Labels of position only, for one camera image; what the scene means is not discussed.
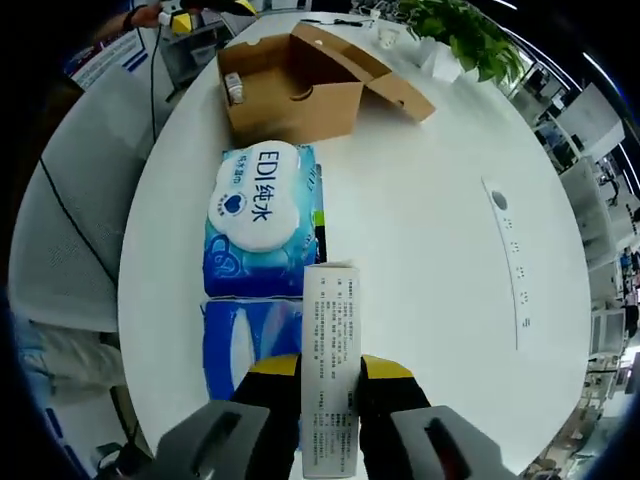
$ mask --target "open cardboard box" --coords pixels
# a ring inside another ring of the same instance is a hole
[[[435,108],[371,55],[329,32],[304,23],[292,33],[242,43],[218,53],[224,76],[237,72],[244,103],[233,104],[223,86],[234,145],[264,140],[310,143],[353,130],[364,86],[416,121]]]

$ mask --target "office desk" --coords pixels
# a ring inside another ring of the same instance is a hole
[[[289,32],[309,17],[335,16],[271,15],[235,41]],[[406,32],[394,50],[382,51],[371,32],[322,28],[386,62],[437,108],[416,125],[365,94],[353,134],[315,145],[328,258],[352,260],[361,272],[362,351],[411,369],[433,404],[449,405],[491,436],[506,465],[519,472],[575,407],[587,364],[587,268],[562,185],[534,134],[492,83],[427,78],[412,63],[417,43]],[[122,353],[133,405],[154,451],[163,433],[208,400],[201,266],[209,196],[221,152],[231,146],[225,115],[211,62],[155,145],[124,239]],[[537,320],[529,352],[515,349],[514,299],[483,189],[487,178],[504,188],[517,212],[531,267]],[[300,472],[296,462],[292,478]],[[362,464],[358,472],[366,478]]]

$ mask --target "edi water package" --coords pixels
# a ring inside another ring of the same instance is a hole
[[[210,297],[302,296],[314,263],[313,147],[281,141],[225,152],[205,225]]]
[[[229,400],[251,365],[300,353],[300,300],[210,300],[204,305],[202,359],[209,396]]]

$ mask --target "white box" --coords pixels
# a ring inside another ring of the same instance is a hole
[[[360,278],[348,264],[305,268],[302,323],[302,470],[352,477],[358,458]]]

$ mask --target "white chair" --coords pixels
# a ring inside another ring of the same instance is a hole
[[[42,159],[67,210],[117,279],[131,201],[153,145],[150,92],[114,66],[74,105]],[[158,131],[169,106],[156,101]],[[40,164],[25,192],[9,259],[12,310],[40,323],[117,330],[116,286],[58,205]]]
[[[560,175],[576,217],[589,270],[613,261],[617,254],[611,218],[594,178],[591,159],[578,160]]]
[[[621,355],[625,340],[624,309],[591,312],[590,356]]]

